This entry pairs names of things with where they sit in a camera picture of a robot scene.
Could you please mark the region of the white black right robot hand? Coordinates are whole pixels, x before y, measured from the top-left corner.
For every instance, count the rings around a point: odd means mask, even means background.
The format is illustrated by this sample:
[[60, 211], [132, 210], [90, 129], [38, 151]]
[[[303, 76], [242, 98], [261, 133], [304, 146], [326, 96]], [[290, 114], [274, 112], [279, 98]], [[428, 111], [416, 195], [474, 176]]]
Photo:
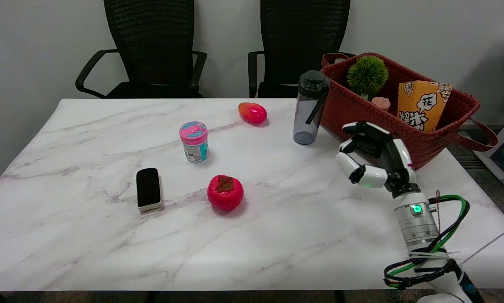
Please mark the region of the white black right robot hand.
[[421, 191], [410, 153], [396, 133], [365, 121], [346, 123], [342, 130], [350, 138], [340, 144], [335, 161], [352, 184], [383, 187], [393, 198]]

